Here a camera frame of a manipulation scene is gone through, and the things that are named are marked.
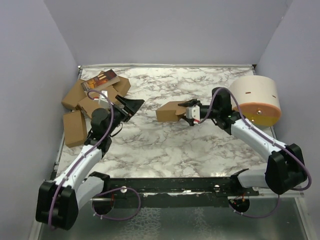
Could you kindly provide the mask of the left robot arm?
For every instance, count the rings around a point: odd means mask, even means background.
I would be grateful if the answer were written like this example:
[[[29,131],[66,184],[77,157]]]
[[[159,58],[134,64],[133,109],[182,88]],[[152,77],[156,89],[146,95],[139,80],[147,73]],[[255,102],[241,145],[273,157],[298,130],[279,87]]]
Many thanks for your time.
[[[109,176],[90,173],[105,156],[112,143],[112,132],[128,122],[144,104],[143,99],[128,99],[120,95],[121,106],[111,103],[91,114],[91,129],[80,154],[54,180],[45,180],[38,190],[35,219],[51,227],[69,230],[79,210],[94,196],[106,197],[111,190]]]

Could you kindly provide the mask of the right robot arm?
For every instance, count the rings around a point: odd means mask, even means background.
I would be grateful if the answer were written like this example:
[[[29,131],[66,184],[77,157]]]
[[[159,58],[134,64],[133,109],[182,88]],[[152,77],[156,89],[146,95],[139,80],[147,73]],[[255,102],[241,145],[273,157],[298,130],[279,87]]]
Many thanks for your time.
[[[240,109],[233,110],[232,103],[237,100],[225,87],[212,90],[209,105],[203,105],[197,99],[182,102],[185,108],[183,119],[190,126],[202,124],[210,119],[231,136],[238,138],[256,151],[267,163],[262,169],[244,169],[232,175],[229,189],[240,196],[248,188],[267,188],[275,194],[307,190],[312,184],[310,172],[305,167],[301,148],[296,144],[285,144],[254,126]]]

